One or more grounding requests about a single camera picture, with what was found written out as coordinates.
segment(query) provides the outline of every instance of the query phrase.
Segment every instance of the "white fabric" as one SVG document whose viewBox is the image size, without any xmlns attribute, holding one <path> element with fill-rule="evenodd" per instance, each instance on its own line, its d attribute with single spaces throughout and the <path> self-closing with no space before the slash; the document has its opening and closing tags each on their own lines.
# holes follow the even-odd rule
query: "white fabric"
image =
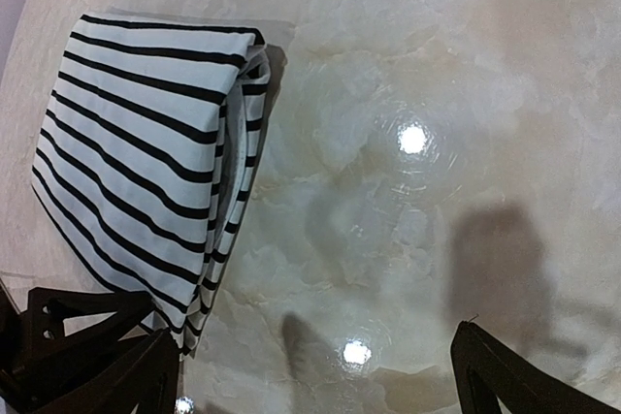
<svg viewBox="0 0 621 414">
<path fill-rule="evenodd" d="M 252 28 L 86 14 L 51 92 L 33 187 L 111 290 L 148 290 L 149 329 L 198 343 L 239 230 L 270 70 Z"/>
<path fill-rule="evenodd" d="M 17 414 L 13 408 L 0 398 L 0 414 Z"/>
</svg>

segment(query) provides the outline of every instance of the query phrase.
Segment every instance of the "striped cloth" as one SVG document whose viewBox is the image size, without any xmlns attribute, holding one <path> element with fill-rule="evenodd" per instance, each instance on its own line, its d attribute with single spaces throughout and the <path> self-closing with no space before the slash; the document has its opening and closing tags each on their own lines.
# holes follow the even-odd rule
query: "striped cloth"
<svg viewBox="0 0 621 414">
<path fill-rule="evenodd" d="M 100 283 L 153 295 L 145 328 L 186 354 L 240 228 L 269 78 L 256 29 L 86 14 L 51 92 L 36 196 Z"/>
</svg>

